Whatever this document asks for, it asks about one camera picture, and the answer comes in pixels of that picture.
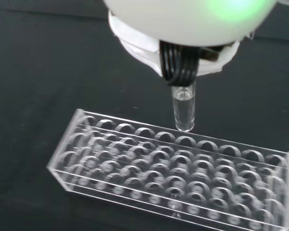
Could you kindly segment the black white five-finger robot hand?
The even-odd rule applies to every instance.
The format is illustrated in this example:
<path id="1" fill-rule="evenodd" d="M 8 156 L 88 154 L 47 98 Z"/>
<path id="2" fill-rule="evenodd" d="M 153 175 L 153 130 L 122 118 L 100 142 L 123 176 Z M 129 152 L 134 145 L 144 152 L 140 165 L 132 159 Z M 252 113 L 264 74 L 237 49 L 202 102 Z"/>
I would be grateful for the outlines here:
<path id="1" fill-rule="evenodd" d="M 217 73 L 267 18 L 275 0 L 107 0 L 108 21 L 125 50 L 168 85 Z"/>

